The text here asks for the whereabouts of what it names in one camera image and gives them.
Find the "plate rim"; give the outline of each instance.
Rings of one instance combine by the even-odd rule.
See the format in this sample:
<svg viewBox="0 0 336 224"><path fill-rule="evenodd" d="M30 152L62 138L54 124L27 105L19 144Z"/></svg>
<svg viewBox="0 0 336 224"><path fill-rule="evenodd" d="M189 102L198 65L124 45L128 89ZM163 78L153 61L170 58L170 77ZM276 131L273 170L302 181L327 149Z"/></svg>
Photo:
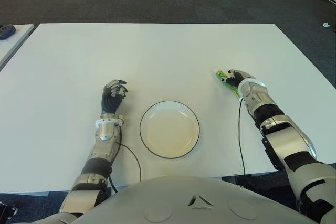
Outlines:
<svg viewBox="0 0 336 224"><path fill-rule="evenodd" d="M179 103L179 104L182 104L182 105L186 106L186 107L187 107L188 109L190 109L190 111L194 114L194 116L195 116L195 118L196 118L196 120L197 120L197 124L198 124L198 136L197 136L197 140L196 140L194 146L193 146L187 153L185 153L185 154L183 154L183 155L181 155L181 156L178 156L178 157L164 157L164 156L161 156L161 155L159 155L159 154L157 154L157 153L154 153L153 151L151 151L151 150L147 147L147 145L145 144L145 142L144 142L143 139L142 139L142 135L141 135L141 123L142 123L142 119L143 119L143 117L145 116L145 114L147 113L147 111L151 109L151 107L154 107L155 105L157 105L157 104L159 104L159 103L162 103L162 102L176 102L176 103ZM143 145L146 147L146 149L147 149L148 151L150 151L151 153L153 153L154 155L158 156L158 157L166 158L166 159L175 159L175 158L183 157L183 156L187 155L189 152L191 152L191 151L195 148L195 146L196 146L197 143L198 143L198 140L200 139L200 131L201 131L201 129L200 129L200 127L199 127L199 126L200 126L199 124L200 124L200 123L199 123L199 121L198 121L198 118L197 118L195 112L194 112L189 106L185 105L184 103L182 103L182 102L178 102L178 101L174 101L174 100L164 100L164 101L160 101L160 102L157 102L157 103L153 104L152 106L150 106L150 107L149 107L148 109L146 109L146 111L143 113L143 115L142 115L142 117L141 117L141 120L140 120L140 123L139 123L140 139L141 139Z"/></svg>

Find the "white desk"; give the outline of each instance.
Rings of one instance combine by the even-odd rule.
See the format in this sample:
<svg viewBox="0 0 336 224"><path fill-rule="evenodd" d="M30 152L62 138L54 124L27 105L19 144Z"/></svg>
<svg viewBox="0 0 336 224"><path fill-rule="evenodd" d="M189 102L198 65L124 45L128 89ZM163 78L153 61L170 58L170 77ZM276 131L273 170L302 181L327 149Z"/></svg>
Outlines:
<svg viewBox="0 0 336 224"><path fill-rule="evenodd" d="M0 190L68 190L94 144L103 85L116 78L128 82L117 112L143 179L242 174L239 102L214 68L241 69L263 81L311 138L318 159L336 162L336 91L273 24L41 24L0 72L0 162L6 164ZM140 139L141 116L163 100L186 104L200 122L197 145L178 159L153 155ZM245 109L241 120L247 173L273 171ZM139 178L125 148L112 178L117 185Z"/></svg>
<svg viewBox="0 0 336 224"><path fill-rule="evenodd" d="M16 50L25 42L33 25L15 25L15 33L5 40L0 40L0 70L10 60Z"/></svg>

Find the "black arm joint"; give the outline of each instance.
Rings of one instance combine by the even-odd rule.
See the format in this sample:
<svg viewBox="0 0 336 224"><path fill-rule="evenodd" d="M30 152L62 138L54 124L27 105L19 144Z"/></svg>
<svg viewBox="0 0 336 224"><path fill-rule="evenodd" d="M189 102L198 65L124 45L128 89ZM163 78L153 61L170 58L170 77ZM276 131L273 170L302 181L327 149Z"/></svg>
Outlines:
<svg viewBox="0 0 336 224"><path fill-rule="evenodd" d="M322 217L333 208L332 204L323 199L312 202L306 194L301 199L300 212L317 223L320 223Z"/></svg>
<svg viewBox="0 0 336 224"><path fill-rule="evenodd" d="M276 104L265 104L260 106L253 113L254 121L256 122L256 127L259 129L262 122L268 118L275 115L284 115L284 112L279 109Z"/></svg>
<svg viewBox="0 0 336 224"><path fill-rule="evenodd" d="M100 157L91 158L86 161L81 174L95 173L108 178L112 172L111 163Z"/></svg>
<svg viewBox="0 0 336 224"><path fill-rule="evenodd" d="M320 163L322 162L316 161L309 152L296 152L291 155L288 155L284 158L287 166L289 169L291 169L293 172L295 172L298 168L300 168L303 165L308 164L314 164L314 163Z"/></svg>

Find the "gray carpet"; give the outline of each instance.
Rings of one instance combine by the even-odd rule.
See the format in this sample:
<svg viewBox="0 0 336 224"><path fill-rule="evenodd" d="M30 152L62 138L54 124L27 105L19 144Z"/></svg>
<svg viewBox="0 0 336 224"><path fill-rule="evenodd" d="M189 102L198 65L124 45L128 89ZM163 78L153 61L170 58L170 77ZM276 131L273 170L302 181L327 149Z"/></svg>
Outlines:
<svg viewBox="0 0 336 224"><path fill-rule="evenodd" d="M0 23L87 22L275 23L336 87L336 8L324 0L0 0ZM322 27L324 22L332 27ZM275 173L249 183L269 188L288 181L285 174ZM19 204L9 222L16 223L56 213L64 196L2 194L0 200Z"/></svg>

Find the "white plate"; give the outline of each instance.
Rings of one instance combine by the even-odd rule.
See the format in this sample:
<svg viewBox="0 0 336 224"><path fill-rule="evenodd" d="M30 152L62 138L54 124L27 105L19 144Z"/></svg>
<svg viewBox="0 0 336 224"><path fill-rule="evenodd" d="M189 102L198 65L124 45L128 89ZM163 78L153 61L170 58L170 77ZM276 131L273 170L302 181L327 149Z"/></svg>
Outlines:
<svg viewBox="0 0 336 224"><path fill-rule="evenodd" d="M141 140L159 157L177 158L190 152L198 141L200 127L186 105L164 101L151 106L140 122Z"/></svg>

